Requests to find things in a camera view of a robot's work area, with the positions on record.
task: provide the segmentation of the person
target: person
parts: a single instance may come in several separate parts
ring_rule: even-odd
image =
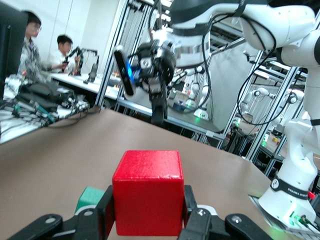
[[[50,53],[49,61],[53,65],[61,64],[65,61],[66,56],[72,48],[72,40],[66,35],[59,35],[56,39],[58,49]],[[68,65],[65,68],[56,68],[52,70],[54,73],[73,73],[78,70],[79,56],[68,58]]]
[[[28,20],[25,28],[19,69],[26,70],[25,77],[32,82],[45,83],[47,82],[47,78],[42,74],[42,70],[52,71],[53,69],[61,69],[67,66],[67,64],[45,64],[41,62],[38,47],[32,39],[38,36],[41,30],[41,21],[33,12],[23,12],[28,15]]]

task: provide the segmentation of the black cable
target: black cable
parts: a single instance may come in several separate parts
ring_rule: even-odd
[[[297,81],[298,81],[301,73],[302,73],[302,69],[300,70],[298,76],[296,77],[296,79],[295,79],[295,81],[294,81],[294,84],[293,84],[293,86],[292,86],[292,89],[295,88],[295,86],[296,86],[296,84],[297,84]],[[240,114],[241,118],[242,118],[246,123],[249,123],[249,124],[254,125],[254,126],[261,126],[261,125],[269,124],[269,123],[271,123],[273,120],[277,119],[277,118],[282,114],[282,112],[285,110],[287,104],[288,104],[289,101],[290,101],[291,95],[293,95],[293,94],[294,94],[294,92],[292,92],[292,91],[289,93],[289,97],[288,97],[287,100],[285,101],[285,104],[284,104],[283,108],[280,110],[280,112],[279,112],[274,118],[270,119],[269,121],[266,121],[266,122],[263,122],[263,123],[250,123],[250,122],[248,122],[248,121],[243,117],[242,113],[240,112],[240,110],[239,110],[239,108],[238,108],[239,114]]]
[[[159,2],[159,0],[155,0],[154,4],[152,5],[152,8],[151,8],[151,11],[150,11],[150,14],[149,14],[149,19],[148,19],[148,29],[151,29],[152,14],[154,13],[154,10],[156,9],[158,2]]]
[[[61,126],[48,125],[47,128],[49,128],[49,129],[62,129],[62,128],[66,128],[66,127],[70,127],[70,126],[76,125],[82,119],[81,115],[82,115],[82,112],[80,112],[79,117],[77,117],[77,118],[66,118],[66,119],[64,119],[64,120],[68,120],[68,121],[71,121],[71,120],[75,121],[75,122],[72,122],[70,124],[65,124],[65,125],[61,125]]]
[[[102,108],[99,107],[99,109],[97,111],[93,111],[93,112],[90,112],[89,109],[88,111],[86,112],[88,115],[94,115],[94,114],[99,114],[101,112]]]
[[[238,110],[241,118],[242,118],[246,123],[248,123],[248,124],[255,125],[255,126],[261,126],[261,125],[265,125],[265,124],[268,124],[268,123],[272,122],[272,121],[275,120],[278,116],[276,116],[274,119],[272,119],[272,120],[270,120],[270,121],[268,121],[268,122],[258,123],[258,124],[253,124],[252,122],[247,121],[247,120],[243,117],[242,112],[241,112],[241,110],[240,110],[240,94],[241,94],[244,86],[248,83],[248,81],[250,80],[250,78],[255,74],[255,71],[258,70],[259,67],[260,67],[260,66],[271,56],[271,54],[276,50],[277,40],[276,40],[275,36],[272,34],[272,32],[271,32],[269,29],[267,29],[265,26],[263,26],[262,24],[260,24],[259,22],[255,21],[255,20],[253,20],[253,19],[251,19],[251,18],[249,18],[249,17],[247,17],[247,16],[242,16],[242,18],[245,19],[245,20],[248,22],[248,24],[252,27],[252,29],[255,31],[257,37],[258,37],[259,40],[261,41],[261,45],[263,46],[263,49],[264,49],[264,50],[266,50],[266,46],[264,45],[264,43],[263,43],[263,41],[262,41],[259,33],[257,32],[257,30],[255,29],[255,27],[253,26],[253,24],[252,24],[250,21],[252,21],[252,22],[258,24],[259,26],[261,26],[262,28],[264,28],[264,29],[271,35],[271,37],[272,37],[272,39],[273,39],[273,48],[269,51],[269,53],[267,54],[267,56],[258,64],[258,66],[252,71],[252,73],[246,78],[246,80],[244,81],[244,83],[242,84],[242,86],[241,86],[241,88],[240,88],[240,90],[239,90],[239,92],[238,92],[238,96],[237,96],[237,100],[236,100],[236,107],[237,107],[237,110]]]
[[[207,23],[207,27],[211,26],[211,25],[214,25],[216,23],[219,23],[221,22],[222,20],[224,19],[227,19],[229,17],[232,17],[232,14],[226,14],[226,13],[221,13],[221,14],[218,14],[216,16],[214,16],[208,23]],[[205,38],[206,38],[206,35],[203,35],[202,36],[202,41],[201,41],[201,48],[202,48],[202,57],[203,57],[203,63],[204,63],[204,67],[205,67],[205,72],[206,72],[206,75],[207,75],[207,78],[208,78],[208,92],[203,100],[203,102],[197,106],[196,109],[194,110],[190,110],[188,109],[187,111],[183,111],[182,113],[183,114],[189,114],[189,113],[194,113],[197,109],[200,109],[204,104],[205,102],[208,100],[208,98],[210,97],[210,94],[212,93],[212,89],[211,89],[211,78],[210,78],[210,74],[209,74],[209,67],[208,67],[208,62],[206,60],[206,50],[205,50]]]

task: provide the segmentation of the white desk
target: white desk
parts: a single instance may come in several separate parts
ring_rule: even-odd
[[[15,80],[11,80],[12,87],[14,90],[17,90],[18,87],[15,86]],[[16,92],[10,90],[6,85],[4,88],[4,100],[12,100],[16,97]],[[19,105],[24,106],[26,108],[30,108],[31,111],[34,109],[27,104],[22,102]],[[59,117],[60,119],[64,119],[66,116],[72,113],[71,109],[63,108],[62,106],[58,105],[57,111],[54,113],[50,113],[53,117]],[[24,134],[30,133],[36,129],[41,128],[41,123],[37,122],[36,120],[28,121],[32,117],[36,117],[33,114],[29,114],[26,118],[17,118],[12,115],[12,111],[7,109],[0,110],[0,127],[1,127],[1,137],[0,137],[0,144],[3,144],[7,141],[20,137]]]
[[[89,82],[88,84],[85,84],[84,80],[88,78],[87,74],[83,74],[82,76],[72,76],[72,75],[68,75],[67,73],[52,73],[50,76],[52,80],[57,80],[59,82],[70,84],[72,86],[87,90],[95,94],[99,92],[100,85],[102,82],[101,78],[96,77],[94,82]],[[110,79],[117,80],[120,83],[119,78],[111,76]],[[119,92],[118,87],[107,86],[105,97],[116,100],[118,97],[118,92]]]

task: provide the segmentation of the black band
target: black band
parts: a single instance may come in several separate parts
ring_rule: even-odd
[[[239,6],[235,10],[233,17],[239,18],[244,13],[246,5],[247,5],[247,0],[239,0]]]
[[[173,34],[178,35],[178,36],[203,36],[206,35],[211,26],[209,26],[206,23],[200,23],[196,24],[194,28],[173,28]]]
[[[303,199],[303,200],[308,199],[308,192],[307,191],[303,191],[301,189],[298,189],[298,188],[286,183],[285,181],[278,178],[277,175],[272,180],[272,182],[270,184],[270,188],[275,192],[283,191],[286,194],[289,194],[297,199]]]
[[[320,119],[311,119],[310,122],[312,126],[320,125]]]
[[[314,58],[316,62],[320,65],[320,37],[317,39],[314,46]]]

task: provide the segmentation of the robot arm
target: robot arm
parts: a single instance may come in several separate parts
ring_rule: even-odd
[[[152,114],[161,110],[166,117],[167,103],[163,96],[175,67],[188,69],[205,63],[209,73],[206,60],[210,52],[211,24],[224,17],[241,17],[243,36],[254,48],[282,48],[280,55],[285,64],[308,68],[304,108],[311,124],[295,120],[285,126],[287,157],[277,179],[259,203],[289,228],[301,227],[293,226],[293,215],[306,216],[313,222],[316,214],[308,201],[308,189],[318,172],[313,153],[320,153],[320,134],[317,134],[320,132],[320,30],[313,30],[313,10],[307,6],[272,8],[264,0],[174,0],[169,10],[172,29],[155,31],[152,42],[138,49],[142,78],[148,79],[153,90]]]
[[[244,99],[240,103],[241,110],[243,112],[247,112],[247,110],[249,108],[249,103],[252,101],[253,98],[265,97],[265,96],[268,96],[271,99],[275,99],[277,95],[271,94],[270,92],[268,92],[268,90],[266,90],[263,87],[259,87],[257,90],[250,91],[245,95]]]

